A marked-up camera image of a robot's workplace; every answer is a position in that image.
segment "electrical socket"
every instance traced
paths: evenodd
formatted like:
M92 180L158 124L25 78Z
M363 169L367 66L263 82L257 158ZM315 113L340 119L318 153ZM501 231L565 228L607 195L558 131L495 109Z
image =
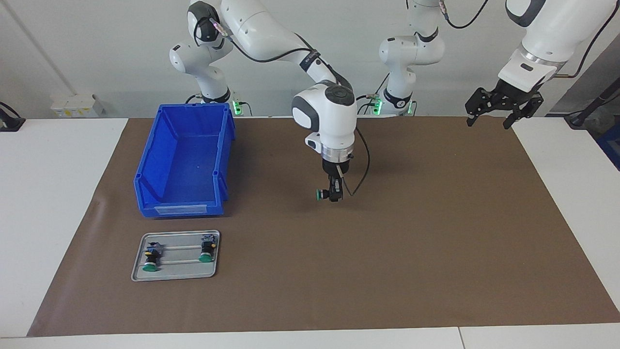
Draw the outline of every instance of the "electrical socket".
M101 117L104 108L91 94L54 98L51 109L58 117Z

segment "brown paper mat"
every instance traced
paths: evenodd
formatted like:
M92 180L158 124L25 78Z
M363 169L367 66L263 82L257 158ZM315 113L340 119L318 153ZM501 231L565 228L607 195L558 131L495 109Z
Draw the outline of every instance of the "brown paper mat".
M29 336L620 322L501 119L360 120L371 173L336 204L314 199L327 176L306 131L237 120L226 216L185 220L137 209L151 122L128 122ZM215 277L131 281L144 233L206 229Z

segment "blue plastic bin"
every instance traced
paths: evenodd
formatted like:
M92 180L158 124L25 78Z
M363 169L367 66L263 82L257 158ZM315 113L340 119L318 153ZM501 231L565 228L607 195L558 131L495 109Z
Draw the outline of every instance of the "blue plastic bin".
M145 217L224 214L232 116L223 103L159 107L134 180Z

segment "white wall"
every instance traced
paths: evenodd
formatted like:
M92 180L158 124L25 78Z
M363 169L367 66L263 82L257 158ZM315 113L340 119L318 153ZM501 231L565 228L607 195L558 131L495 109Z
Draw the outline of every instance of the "white wall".
M357 94L374 92L387 73L378 57L381 41L411 34L404 0L262 1L285 26L318 48ZM448 2L453 22L468 21L481 3ZM506 16L503 3L490 1L466 30L441 24L445 59L416 69L418 114L463 115L463 104L476 88L495 86L498 71L524 35ZM12 20L6 20L11 17L8 13L0 17L0 100L27 117L51 117L48 96L67 89L95 94L110 117L151 117L161 103L184 102L198 88L192 77L171 67L168 50L189 37L187 4L187 0L0 0L0 12L6 12L2 5L14 12ZM31 33L34 44L27 43L28 35L20 34L21 29ZM616 19L590 61L618 32ZM36 54L37 47L43 55ZM577 63L565 69L574 70ZM216 65L258 115L289 114L291 97L312 83L294 65L258 65L238 52ZM546 114L573 82L545 85L547 103L540 114Z

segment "aluminum tray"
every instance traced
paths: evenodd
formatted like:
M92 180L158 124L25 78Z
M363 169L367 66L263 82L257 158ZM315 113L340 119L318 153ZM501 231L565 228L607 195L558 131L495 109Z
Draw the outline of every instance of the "aluminum tray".
M201 252L202 236L208 234L216 237L213 261L201 263L198 257ZM144 253L149 244L153 242L159 242L161 245L162 256L157 263L157 271L144 271L142 270L144 262L146 262ZM220 234L217 230L145 234L140 241L131 279L133 281L157 281L210 278L215 275L219 242Z

